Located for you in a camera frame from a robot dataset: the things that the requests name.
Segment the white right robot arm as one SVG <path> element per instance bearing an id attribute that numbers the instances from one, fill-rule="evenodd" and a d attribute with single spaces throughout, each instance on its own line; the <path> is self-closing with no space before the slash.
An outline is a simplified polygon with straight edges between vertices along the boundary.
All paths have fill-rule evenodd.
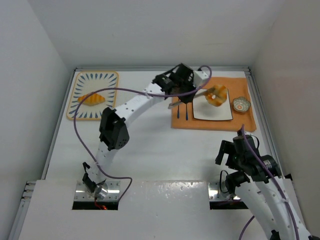
<path id="1" fill-rule="evenodd" d="M 237 196 L 251 211 L 269 240 L 316 240 L 294 209 L 284 186 L 278 163 L 261 155 L 259 141 L 239 133 L 232 141 L 222 140 L 215 163 L 233 172 L 221 184 L 221 192 Z"/>

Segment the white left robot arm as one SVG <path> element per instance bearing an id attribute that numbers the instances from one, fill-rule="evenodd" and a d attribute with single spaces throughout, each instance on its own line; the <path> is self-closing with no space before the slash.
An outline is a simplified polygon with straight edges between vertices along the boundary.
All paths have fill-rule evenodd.
<path id="1" fill-rule="evenodd" d="M 158 74 L 142 93 L 126 103 L 116 107 L 107 107 L 102 112 L 99 125 L 99 145 L 93 164 L 84 164 L 85 173 L 82 182 L 96 198 L 102 194 L 105 181 L 110 178 L 107 168 L 116 153 L 130 139 L 129 126 L 154 105 L 171 97 L 178 97 L 184 103 L 190 103 L 198 90 L 210 80 L 212 73 L 193 70 L 181 63 L 174 68 Z"/>

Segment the round flower-shaped bread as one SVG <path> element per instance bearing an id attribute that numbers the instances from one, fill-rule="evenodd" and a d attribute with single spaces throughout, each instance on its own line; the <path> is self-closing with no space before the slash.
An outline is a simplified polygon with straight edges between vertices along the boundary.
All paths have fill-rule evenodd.
<path id="1" fill-rule="evenodd" d="M 226 102 L 228 98 L 228 89 L 224 85 L 214 85 L 204 93 L 207 102 L 214 106 L 219 107 Z"/>

